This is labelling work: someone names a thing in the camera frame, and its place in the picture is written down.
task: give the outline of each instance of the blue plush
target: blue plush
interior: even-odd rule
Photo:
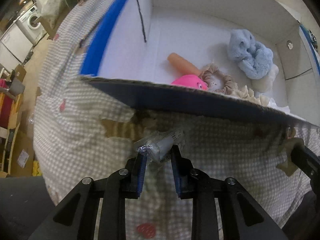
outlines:
[[[248,30],[232,30],[228,57],[238,64],[248,78],[260,79],[271,69],[273,52],[256,41]]]

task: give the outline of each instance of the checkered fabric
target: checkered fabric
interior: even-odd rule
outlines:
[[[134,110],[82,81],[78,72],[85,53],[74,53],[88,33],[84,46],[90,44],[95,25],[112,1],[88,0],[69,13],[51,44],[40,76],[42,95],[35,107],[34,148],[55,203],[82,178],[101,179],[123,168],[132,154],[132,142],[106,138],[100,120],[127,122]],[[168,112],[154,115],[158,130],[191,117]],[[263,136],[255,135],[257,127]],[[319,131],[297,129],[297,136],[320,154]],[[277,152],[283,138],[284,128],[277,125],[200,118],[182,155],[213,178],[236,178],[282,227],[311,190],[308,177],[300,170],[288,178],[276,169],[286,159],[284,151]],[[126,200],[127,239],[140,239],[136,227],[146,222],[156,226],[155,239],[190,239],[191,219],[192,201],[178,199],[171,163],[150,164],[141,198]]]

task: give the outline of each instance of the cardboard box flap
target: cardboard box flap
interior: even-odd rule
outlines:
[[[85,79],[92,86],[135,109],[182,112],[240,122],[317,128],[316,125],[291,114],[222,94],[151,82]]]

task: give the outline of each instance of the white fluffy cloth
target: white fluffy cloth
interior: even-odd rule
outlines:
[[[272,89],[273,82],[279,73],[279,68],[277,65],[272,64],[270,71],[266,76],[260,79],[252,79],[252,87],[254,90],[264,93]]]

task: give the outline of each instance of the pink toy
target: pink toy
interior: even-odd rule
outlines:
[[[184,75],[173,81],[171,84],[176,86],[208,90],[207,84],[196,75]]]

